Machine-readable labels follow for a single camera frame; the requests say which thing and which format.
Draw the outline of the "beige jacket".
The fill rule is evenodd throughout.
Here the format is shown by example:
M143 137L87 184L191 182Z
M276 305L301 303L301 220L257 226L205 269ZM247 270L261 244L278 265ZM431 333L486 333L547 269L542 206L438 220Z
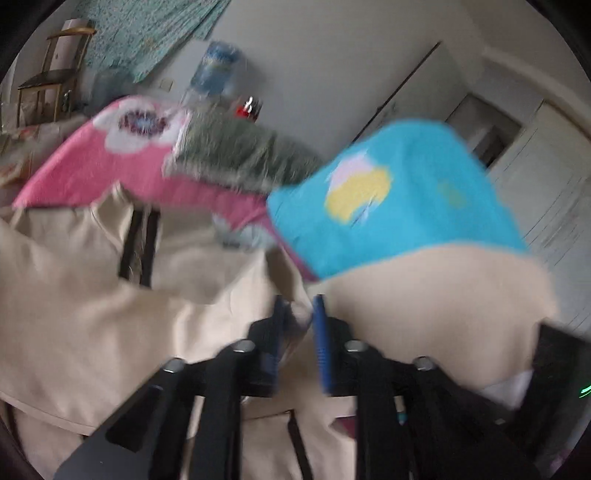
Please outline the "beige jacket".
M305 285L283 252L222 247L206 212L159 211L120 186L85 208L1 212L1 420L29 474L60 464L160 365L211 358L293 305L280 392L245 405L247 479L351 479L335 428L349 399L322 394L311 298L394 360L435 358L483 388L526 370L537 326L559 316L532 255L430 247Z

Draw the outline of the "blue cartoon pillow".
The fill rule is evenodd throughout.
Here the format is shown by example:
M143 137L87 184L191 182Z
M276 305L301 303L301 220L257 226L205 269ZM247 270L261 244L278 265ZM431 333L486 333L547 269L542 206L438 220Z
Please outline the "blue cartoon pillow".
M527 247L485 168L446 124L394 122L266 199L280 238L318 279L423 248Z

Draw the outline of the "pink floral blanket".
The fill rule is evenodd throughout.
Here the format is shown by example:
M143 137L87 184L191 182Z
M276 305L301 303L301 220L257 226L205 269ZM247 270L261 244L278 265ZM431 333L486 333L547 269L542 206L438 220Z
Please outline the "pink floral blanket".
M263 195L165 170L185 113L145 97L116 101L69 136L25 184L2 220L75 266L155 290L211 279L228 247L286 246Z

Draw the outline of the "light blue patterned bedsheet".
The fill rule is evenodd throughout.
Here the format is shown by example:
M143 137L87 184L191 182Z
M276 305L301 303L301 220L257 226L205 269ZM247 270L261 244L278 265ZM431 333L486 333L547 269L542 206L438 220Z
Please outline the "light blue patterned bedsheet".
M79 114L2 133L0 205L10 205L45 161L87 120Z

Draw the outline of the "blue water bottle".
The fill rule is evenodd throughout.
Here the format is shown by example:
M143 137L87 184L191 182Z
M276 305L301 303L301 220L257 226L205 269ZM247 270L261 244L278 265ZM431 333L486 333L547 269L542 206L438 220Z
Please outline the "blue water bottle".
M188 105L200 99L221 96L241 59L242 51L235 45L212 41L201 57L183 95L182 103Z

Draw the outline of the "wooden chair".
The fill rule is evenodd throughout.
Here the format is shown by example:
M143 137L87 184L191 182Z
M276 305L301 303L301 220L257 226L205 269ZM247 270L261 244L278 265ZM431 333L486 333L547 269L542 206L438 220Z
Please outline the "wooden chair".
M85 18L67 20L63 28L46 38L40 72L17 88L17 107L34 100L31 120L35 124L70 117L84 60L97 30Z

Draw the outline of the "teal patterned hanging cloth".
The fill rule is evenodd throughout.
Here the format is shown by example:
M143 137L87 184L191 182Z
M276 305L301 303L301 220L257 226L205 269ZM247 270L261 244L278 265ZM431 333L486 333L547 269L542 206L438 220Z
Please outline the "teal patterned hanging cloth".
M85 65L99 72L124 69L134 83L145 80L189 40L208 39L229 0L87 0L74 15L96 33Z

